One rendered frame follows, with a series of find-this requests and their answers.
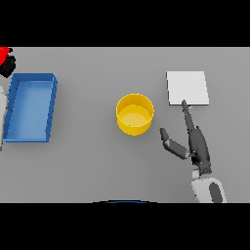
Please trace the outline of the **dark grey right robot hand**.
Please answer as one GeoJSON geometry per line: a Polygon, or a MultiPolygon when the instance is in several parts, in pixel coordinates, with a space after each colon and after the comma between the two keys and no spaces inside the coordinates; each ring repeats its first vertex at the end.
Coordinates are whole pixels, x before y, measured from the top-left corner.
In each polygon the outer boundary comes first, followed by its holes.
{"type": "Polygon", "coordinates": [[[201,129],[194,125],[189,106],[185,100],[182,100],[182,108],[187,126],[189,148],[174,141],[164,128],[160,128],[162,145],[167,151],[183,160],[190,158],[191,163],[198,168],[200,175],[211,174],[211,158],[205,137],[201,129]]]}

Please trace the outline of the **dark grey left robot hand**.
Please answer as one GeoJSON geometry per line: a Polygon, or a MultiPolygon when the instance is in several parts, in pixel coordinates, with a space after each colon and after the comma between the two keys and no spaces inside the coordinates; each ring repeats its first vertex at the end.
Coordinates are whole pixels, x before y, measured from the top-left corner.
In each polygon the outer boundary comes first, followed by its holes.
{"type": "Polygon", "coordinates": [[[8,56],[6,60],[0,65],[0,75],[8,78],[16,68],[16,58],[8,56]]]}

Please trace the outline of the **red beaker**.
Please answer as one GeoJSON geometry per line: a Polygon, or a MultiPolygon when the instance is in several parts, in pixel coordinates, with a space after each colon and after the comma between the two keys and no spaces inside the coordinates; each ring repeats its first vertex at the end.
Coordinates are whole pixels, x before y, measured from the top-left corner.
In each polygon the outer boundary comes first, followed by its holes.
{"type": "Polygon", "coordinates": [[[10,47],[0,47],[0,65],[5,62],[6,58],[12,52],[13,52],[13,49],[10,47]]]}

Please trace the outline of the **yellow bowl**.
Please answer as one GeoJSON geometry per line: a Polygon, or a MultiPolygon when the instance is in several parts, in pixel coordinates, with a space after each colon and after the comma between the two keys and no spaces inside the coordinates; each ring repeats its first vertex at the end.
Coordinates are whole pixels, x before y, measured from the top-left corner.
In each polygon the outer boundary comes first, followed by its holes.
{"type": "Polygon", "coordinates": [[[154,106],[145,95],[128,94],[118,101],[115,116],[117,126],[123,133],[137,137],[150,127],[154,116],[154,106]]]}

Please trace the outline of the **pale square measuring scale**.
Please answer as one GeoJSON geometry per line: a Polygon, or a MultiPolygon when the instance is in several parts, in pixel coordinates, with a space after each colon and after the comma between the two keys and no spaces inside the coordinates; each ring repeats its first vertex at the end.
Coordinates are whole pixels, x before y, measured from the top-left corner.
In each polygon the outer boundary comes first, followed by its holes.
{"type": "Polygon", "coordinates": [[[204,71],[167,71],[169,105],[208,105],[209,97],[204,71]]]}

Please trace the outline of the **blue tray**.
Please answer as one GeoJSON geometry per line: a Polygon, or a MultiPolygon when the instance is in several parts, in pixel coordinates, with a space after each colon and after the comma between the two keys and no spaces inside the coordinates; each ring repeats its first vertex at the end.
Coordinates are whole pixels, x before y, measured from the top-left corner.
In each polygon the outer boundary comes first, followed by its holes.
{"type": "Polygon", "coordinates": [[[58,80],[54,73],[13,73],[5,116],[5,143],[47,143],[51,138],[58,80]]]}

